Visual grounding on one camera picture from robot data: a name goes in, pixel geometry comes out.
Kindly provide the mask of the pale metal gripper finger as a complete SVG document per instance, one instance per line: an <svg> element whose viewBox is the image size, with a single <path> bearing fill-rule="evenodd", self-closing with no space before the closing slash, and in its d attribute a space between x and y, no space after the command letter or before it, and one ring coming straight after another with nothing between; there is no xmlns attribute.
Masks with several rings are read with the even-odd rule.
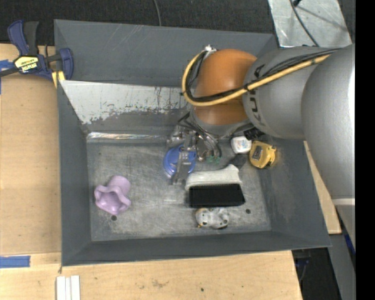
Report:
<svg viewBox="0 0 375 300"><path fill-rule="evenodd" d="M195 167L196 163L196 152L187 151L184 149L179 150L176 172L173 176L173 184L181 184L185 181Z"/></svg>

